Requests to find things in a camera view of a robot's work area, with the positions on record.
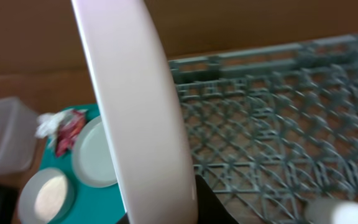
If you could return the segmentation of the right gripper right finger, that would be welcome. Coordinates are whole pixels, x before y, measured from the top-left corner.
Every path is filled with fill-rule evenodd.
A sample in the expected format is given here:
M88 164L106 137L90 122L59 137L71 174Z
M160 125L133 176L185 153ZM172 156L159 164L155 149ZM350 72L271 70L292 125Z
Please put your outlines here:
M238 224L200 175L195 175L198 199L197 224Z

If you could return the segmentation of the white cup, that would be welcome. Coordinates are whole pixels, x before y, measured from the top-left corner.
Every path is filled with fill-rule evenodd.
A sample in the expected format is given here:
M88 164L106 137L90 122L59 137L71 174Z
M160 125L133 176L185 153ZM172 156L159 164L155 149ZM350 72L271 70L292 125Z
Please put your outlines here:
M304 215L315 224L358 224L358 203L318 198L307 204Z

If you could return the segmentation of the white round plate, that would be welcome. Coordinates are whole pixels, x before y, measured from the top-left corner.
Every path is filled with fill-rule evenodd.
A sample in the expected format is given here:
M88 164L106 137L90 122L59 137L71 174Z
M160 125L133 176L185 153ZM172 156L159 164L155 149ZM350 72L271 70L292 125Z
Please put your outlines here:
M145 2L72 5L129 221L196 223L188 137Z

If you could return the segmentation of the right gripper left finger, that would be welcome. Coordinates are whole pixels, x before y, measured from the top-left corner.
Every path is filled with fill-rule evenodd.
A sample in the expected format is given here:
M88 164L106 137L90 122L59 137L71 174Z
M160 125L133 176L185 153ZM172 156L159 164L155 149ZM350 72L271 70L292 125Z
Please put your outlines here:
M125 213L122 218L116 222L116 224L130 224L128 215Z

